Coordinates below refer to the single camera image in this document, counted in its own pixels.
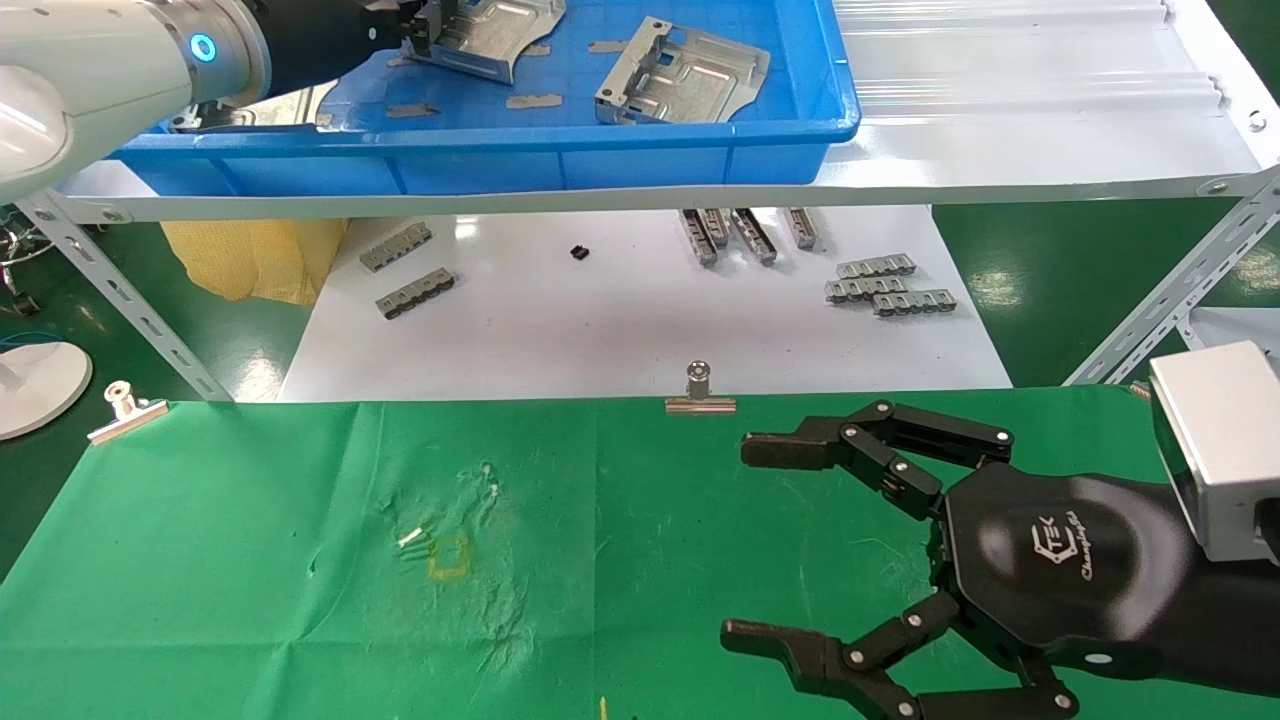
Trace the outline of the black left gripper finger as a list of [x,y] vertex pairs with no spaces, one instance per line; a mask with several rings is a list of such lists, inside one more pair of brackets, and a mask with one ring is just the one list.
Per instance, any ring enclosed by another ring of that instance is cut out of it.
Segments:
[[402,3],[399,5],[401,51],[406,58],[430,58],[447,27],[445,3]]

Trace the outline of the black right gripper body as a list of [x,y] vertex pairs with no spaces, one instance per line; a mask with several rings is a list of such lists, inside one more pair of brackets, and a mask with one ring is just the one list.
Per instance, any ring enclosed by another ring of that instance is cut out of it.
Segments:
[[1169,487],[983,468],[943,505],[942,584],[998,664],[1277,694],[1277,568],[1208,560]]

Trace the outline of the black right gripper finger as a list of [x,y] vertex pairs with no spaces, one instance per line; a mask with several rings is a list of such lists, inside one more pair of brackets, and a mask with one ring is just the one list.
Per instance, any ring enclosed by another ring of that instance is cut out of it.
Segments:
[[[1016,675],[1019,684],[913,694],[893,680],[895,665],[947,632]],[[728,619],[719,642],[730,652],[780,661],[796,692],[845,701],[865,719],[1074,719],[1080,710],[1043,652],[1015,641],[972,603],[945,591],[855,641]]]
[[847,416],[805,416],[785,433],[749,432],[740,459],[750,468],[842,469],[918,521],[945,515],[945,488],[913,456],[978,470],[1009,462],[1012,432],[887,400]]

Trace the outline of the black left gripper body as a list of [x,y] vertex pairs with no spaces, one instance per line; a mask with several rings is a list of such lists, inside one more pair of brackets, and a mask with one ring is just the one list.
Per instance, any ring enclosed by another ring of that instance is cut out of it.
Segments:
[[275,97],[335,81],[401,45],[398,1],[247,1],[265,40]]

